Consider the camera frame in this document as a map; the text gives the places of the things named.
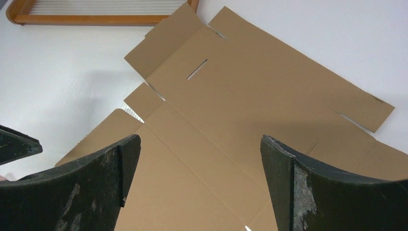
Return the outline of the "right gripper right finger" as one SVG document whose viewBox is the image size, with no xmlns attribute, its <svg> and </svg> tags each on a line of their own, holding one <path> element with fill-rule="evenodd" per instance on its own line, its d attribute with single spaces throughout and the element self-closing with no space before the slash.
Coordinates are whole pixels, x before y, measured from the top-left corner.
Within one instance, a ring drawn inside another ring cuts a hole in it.
<svg viewBox="0 0 408 231">
<path fill-rule="evenodd" d="M 280 231 L 405 231 L 407 180 L 351 173 L 264 135 L 264 173 Z"/>
</svg>

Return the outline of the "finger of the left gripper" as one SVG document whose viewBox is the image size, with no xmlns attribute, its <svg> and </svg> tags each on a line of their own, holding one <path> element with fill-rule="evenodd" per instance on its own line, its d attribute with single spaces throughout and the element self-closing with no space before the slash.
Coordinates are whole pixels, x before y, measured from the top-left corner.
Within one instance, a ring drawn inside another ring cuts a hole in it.
<svg viewBox="0 0 408 231">
<path fill-rule="evenodd" d="M 0 164 L 39 154 L 39 140 L 11 128 L 0 126 Z"/>
</svg>

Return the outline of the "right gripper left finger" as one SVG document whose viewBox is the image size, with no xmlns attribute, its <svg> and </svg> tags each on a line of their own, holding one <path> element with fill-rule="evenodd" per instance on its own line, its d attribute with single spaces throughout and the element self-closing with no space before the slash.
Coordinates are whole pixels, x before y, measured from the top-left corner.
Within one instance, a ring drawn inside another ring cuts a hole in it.
<svg viewBox="0 0 408 231">
<path fill-rule="evenodd" d="M 112 231 L 141 150 L 130 135 L 63 165 L 0 183 L 3 231 Z"/>
</svg>

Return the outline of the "brown cardboard box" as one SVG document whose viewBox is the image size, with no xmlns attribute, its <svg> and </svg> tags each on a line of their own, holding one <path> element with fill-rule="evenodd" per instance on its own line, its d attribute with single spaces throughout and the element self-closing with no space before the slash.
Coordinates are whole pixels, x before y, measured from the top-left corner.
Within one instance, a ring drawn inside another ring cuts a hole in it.
<svg viewBox="0 0 408 231">
<path fill-rule="evenodd" d="M 223 8 L 187 3 L 126 61 L 145 79 L 59 164 L 132 133 L 141 152 L 118 231 L 274 231 L 263 135 L 337 168 L 401 180 L 408 156 L 372 137 L 393 107 Z"/>
</svg>

